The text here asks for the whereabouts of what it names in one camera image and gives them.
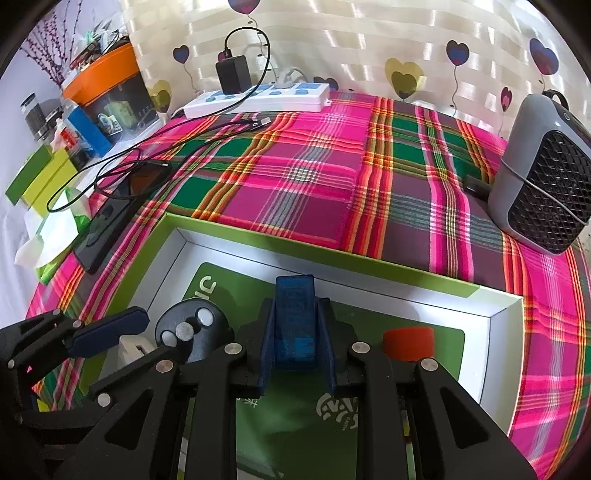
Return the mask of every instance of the black charger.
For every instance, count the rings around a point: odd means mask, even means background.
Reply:
[[[232,56],[232,50],[224,49],[224,59],[216,63],[217,76],[225,95],[244,93],[252,87],[251,72],[244,55]]]

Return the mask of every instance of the black mesh grille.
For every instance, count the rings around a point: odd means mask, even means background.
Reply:
[[[591,160],[561,132],[548,132],[527,179],[564,203],[581,220],[591,216]],[[523,184],[509,209],[509,225],[553,254],[564,252],[583,225],[556,202]]]

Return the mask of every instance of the plaid tablecloth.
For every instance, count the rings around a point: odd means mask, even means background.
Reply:
[[[99,273],[86,275],[70,255],[50,285],[39,286],[29,315],[59,307],[87,322],[100,318],[165,211],[515,293],[524,297],[527,334],[511,439],[548,478],[589,406],[589,277],[579,245],[540,255],[502,234],[485,206],[464,194],[467,174],[492,181],[503,140],[406,103],[342,92],[332,98],[322,113],[273,115],[266,130],[192,158],[136,215]],[[142,150],[159,151],[216,121],[181,126]],[[202,141],[161,158],[180,161]],[[94,208],[102,201],[93,195]],[[80,401],[81,366],[67,361],[38,386],[52,408]]]

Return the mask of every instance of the portable heater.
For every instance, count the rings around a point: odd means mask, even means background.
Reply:
[[[562,94],[526,97],[488,206],[500,229],[548,255],[564,252],[589,222],[591,135]]]

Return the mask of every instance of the curtain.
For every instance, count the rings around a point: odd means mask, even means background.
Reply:
[[[218,89],[226,34],[258,25],[271,41],[266,82],[298,67],[309,80],[427,106],[505,138],[525,96],[553,88],[591,126],[589,80],[527,0],[121,2],[146,85],[169,112]],[[230,47],[260,78],[264,41],[239,32]]]

